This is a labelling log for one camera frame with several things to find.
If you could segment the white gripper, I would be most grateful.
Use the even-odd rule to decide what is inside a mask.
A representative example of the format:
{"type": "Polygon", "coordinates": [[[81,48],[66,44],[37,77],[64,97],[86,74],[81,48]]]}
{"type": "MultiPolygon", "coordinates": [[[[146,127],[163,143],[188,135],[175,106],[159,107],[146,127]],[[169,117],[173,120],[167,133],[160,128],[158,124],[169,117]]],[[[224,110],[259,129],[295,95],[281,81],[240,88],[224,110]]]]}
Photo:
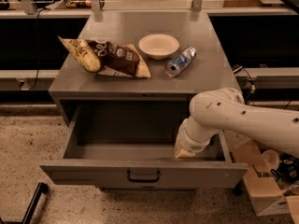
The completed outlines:
{"type": "Polygon", "coordinates": [[[183,120],[178,128],[174,146],[176,158],[190,158],[202,152],[210,143],[213,135],[219,132],[216,128],[203,127],[192,116],[183,120]]]}

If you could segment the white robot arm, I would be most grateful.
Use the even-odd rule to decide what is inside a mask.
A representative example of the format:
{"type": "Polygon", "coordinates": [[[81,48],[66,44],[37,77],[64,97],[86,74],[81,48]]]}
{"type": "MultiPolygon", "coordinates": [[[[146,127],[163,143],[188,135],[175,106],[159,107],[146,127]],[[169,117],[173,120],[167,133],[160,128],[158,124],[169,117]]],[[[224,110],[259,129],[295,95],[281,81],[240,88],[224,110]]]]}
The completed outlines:
{"type": "Polygon", "coordinates": [[[271,148],[299,157],[299,112],[244,104],[233,88],[205,91],[189,105],[190,116],[178,129],[174,148],[177,158],[203,151],[221,130],[244,134],[271,148]]]}

